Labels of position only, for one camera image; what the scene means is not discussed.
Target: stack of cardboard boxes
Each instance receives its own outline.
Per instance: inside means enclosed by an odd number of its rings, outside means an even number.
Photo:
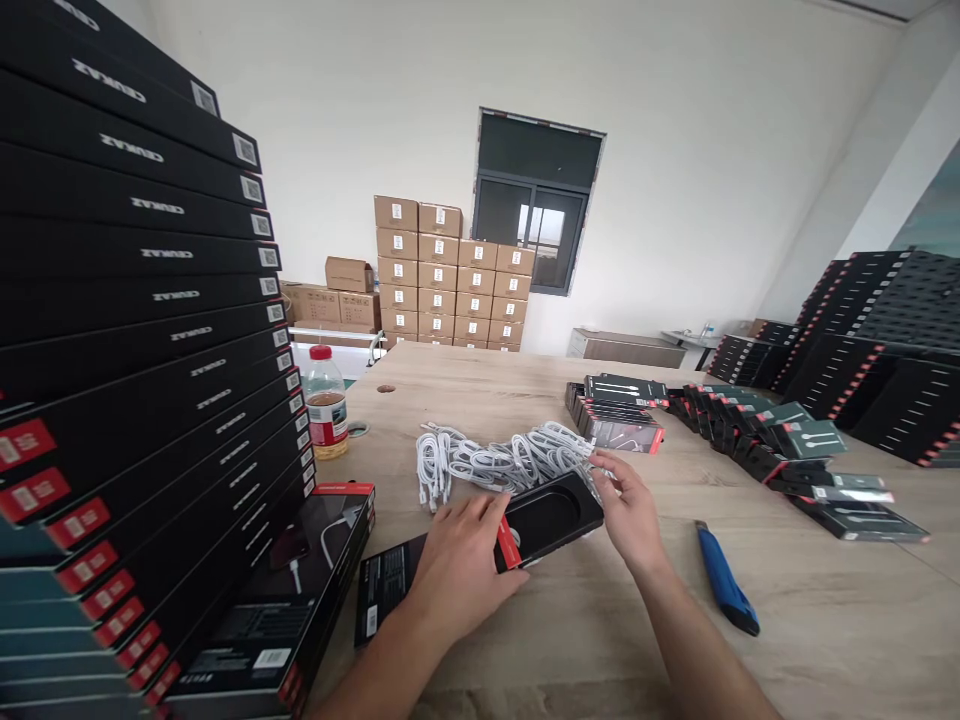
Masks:
[[[419,340],[518,352],[534,252],[460,240],[457,208],[374,196],[387,347]]]
[[[294,327],[315,330],[342,330],[364,334],[380,331],[380,296],[373,292],[373,268],[363,260],[328,257],[327,285],[281,283],[290,301],[288,317]],[[294,342],[313,345],[321,339],[313,335],[294,335]],[[366,340],[323,338],[326,345],[367,347]]]

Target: window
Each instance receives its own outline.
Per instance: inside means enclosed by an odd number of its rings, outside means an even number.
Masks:
[[[531,290],[566,295],[604,136],[486,109],[480,117],[471,237],[534,250]]]

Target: white wall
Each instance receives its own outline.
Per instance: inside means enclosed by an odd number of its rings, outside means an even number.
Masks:
[[[799,0],[155,0],[163,46],[260,142],[289,279],[375,260],[375,193],[469,215],[479,106],[609,133],[570,329],[752,318],[900,31]]]

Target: blue utility knife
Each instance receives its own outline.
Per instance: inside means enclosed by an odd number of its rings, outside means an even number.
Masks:
[[[713,597],[720,611],[733,623],[734,627],[756,637],[760,634],[757,614],[753,611],[747,596],[737,585],[737,581],[733,579],[733,572],[723,556],[720,543],[703,520],[697,520],[696,526],[697,535],[700,537],[700,550],[703,552],[703,563],[707,566]]]

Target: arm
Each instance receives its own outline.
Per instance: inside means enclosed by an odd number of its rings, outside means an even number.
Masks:
[[[780,720],[757,681],[674,571],[660,539],[653,496],[640,476],[602,450],[590,461],[615,475],[611,479],[593,471],[607,533],[647,606],[683,716]]]
[[[497,574],[493,547],[510,496],[485,495],[437,511],[403,602],[313,720],[392,720],[413,710],[443,656],[528,579]]]

